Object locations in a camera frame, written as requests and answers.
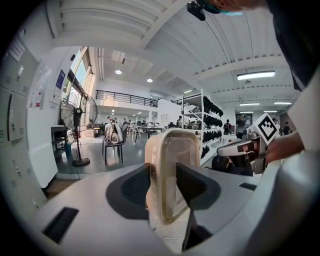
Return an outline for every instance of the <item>locker vent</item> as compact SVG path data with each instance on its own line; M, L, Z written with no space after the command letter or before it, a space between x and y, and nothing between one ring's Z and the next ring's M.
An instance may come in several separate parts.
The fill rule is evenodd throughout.
M15 180L12 180L12 181L11 181L11 186L12 186L13 188L15 188L15 187L17 186L17 183L16 183Z
M11 77L10 76L6 76L5 80L4 80L4 83L7 84L7 85L10 85L11 83Z

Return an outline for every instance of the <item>headset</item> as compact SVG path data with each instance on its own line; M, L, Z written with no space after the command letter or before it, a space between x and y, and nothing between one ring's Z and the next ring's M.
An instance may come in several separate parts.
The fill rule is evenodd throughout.
M186 9L189 13L197 17L202 22L206 20L204 9L212 14L221 13L221 11L216 9L213 5L206 3L205 0L194 0L192 2L188 2L186 4Z

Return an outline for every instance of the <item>pedestal fan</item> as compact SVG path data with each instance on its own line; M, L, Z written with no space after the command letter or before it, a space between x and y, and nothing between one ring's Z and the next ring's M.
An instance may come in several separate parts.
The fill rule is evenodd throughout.
M72 161L73 166L85 166L90 163L89 158L81 158L79 134L92 127L97 115L97 105L86 93L73 92L61 100L60 124L73 131L76 136L77 159Z

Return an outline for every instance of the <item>bottle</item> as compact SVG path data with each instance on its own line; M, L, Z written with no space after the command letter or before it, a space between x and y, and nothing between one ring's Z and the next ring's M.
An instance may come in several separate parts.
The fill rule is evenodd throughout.
M38 98L36 99L35 106L40 108L40 102L41 102L41 92L39 92L38 94Z

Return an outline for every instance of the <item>recessed light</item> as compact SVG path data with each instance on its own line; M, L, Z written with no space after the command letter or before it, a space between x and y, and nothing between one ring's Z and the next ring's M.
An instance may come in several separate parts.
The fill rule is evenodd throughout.
M291 105L292 102L275 102L274 105Z
M259 105L260 103L244 103L240 104L240 106L252 106L252 105Z
M264 72L253 72L253 73L246 73L246 74L238 74L236 77L238 81L240 80L248 80L254 78L272 78L274 77L276 72L274 71L264 71Z

